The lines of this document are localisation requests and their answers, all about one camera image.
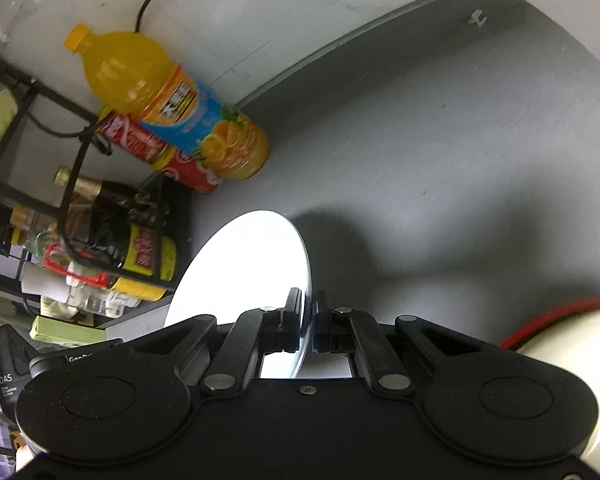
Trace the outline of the white shallow plate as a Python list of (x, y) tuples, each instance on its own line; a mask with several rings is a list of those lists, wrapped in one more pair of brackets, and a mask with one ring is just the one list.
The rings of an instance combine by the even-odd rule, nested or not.
[(308, 348), (311, 268), (299, 231), (278, 212), (250, 211), (219, 229), (189, 263), (164, 325), (202, 314), (213, 315), (220, 325), (230, 324), (248, 310), (285, 307), (294, 288), (300, 290), (299, 349), (266, 356), (260, 374), (294, 378)]

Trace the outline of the green carton box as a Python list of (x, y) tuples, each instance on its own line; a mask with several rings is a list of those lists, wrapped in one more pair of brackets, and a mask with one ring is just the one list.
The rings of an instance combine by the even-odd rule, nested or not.
[(61, 347), (76, 348), (99, 344), (106, 340), (106, 333), (98, 328), (68, 323), (56, 318), (37, 316), (29, 332), (32, 340), (57, 344)]

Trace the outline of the yellow label soy sauce bottle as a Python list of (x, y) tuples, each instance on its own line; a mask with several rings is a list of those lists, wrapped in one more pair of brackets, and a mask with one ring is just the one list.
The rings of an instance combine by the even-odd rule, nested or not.
[(60, 239), (83, 259), (170, 282), (176, 246), (160, 230), (165, 218), (163, 206), (151, 194), (80, 174), (73, 182)]

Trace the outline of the red cola bottle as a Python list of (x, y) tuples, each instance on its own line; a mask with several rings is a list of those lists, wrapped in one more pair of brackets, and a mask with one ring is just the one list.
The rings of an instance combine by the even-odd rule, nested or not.
[(213, 193), (221, 185), (222, 179), (200, 160), (166, 143), (133, 122), (128, 115), (105, 107), (100, 112), (99, 119), (104, 122), (99, 133), (123, 151), (151, 166), (155, 172), (201, 194)]

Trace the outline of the orange juice bottle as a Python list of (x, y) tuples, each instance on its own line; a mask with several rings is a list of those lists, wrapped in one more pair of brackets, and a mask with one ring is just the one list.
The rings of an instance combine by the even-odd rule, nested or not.
[(154, 40), (139, 32), (96, 34), (77, 24), (65, 47), (81, 57), (85, 79), (102, 104), (219, 176), (246, 180), (268, 159), (263, 129), (223, 104)]

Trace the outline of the black metal shelf rack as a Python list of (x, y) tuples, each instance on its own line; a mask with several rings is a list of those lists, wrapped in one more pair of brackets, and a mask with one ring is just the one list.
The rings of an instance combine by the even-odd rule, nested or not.
[(18, 110), (0, 142), (0, 208), (20, 204), (53, 218), (67, 215), (70, 196), (53, 180), (57, 167), (70, 167), (75, 174), (99, 180), (119, 181), (147, 188), (169, 205), (163, 233), (178, 248), (176, 270), (170, 281), (124, 272), (139, 282), (174, 292), (192, 258), (189, 237), (189, 189), (163, 174), (152, 172), (122, 148), (107, 155), (88, 136), (59, 139), (31, 122), (48, 128), (79, 132), (96, 122), (97, 116), (34, 76), (0, 58), (0, 84), (15, 95)]

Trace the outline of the grey wall hook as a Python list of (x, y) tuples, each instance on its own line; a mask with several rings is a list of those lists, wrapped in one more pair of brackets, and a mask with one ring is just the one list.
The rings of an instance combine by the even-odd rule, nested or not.
[(482, 27), (486, 24), (486, 20), (488, 17), (484, 14), (483, 10), (476, 9), (474, 12), (470, 14), (470, 18), (468, 20), (469, 25), (476, 25), (477, 27)]

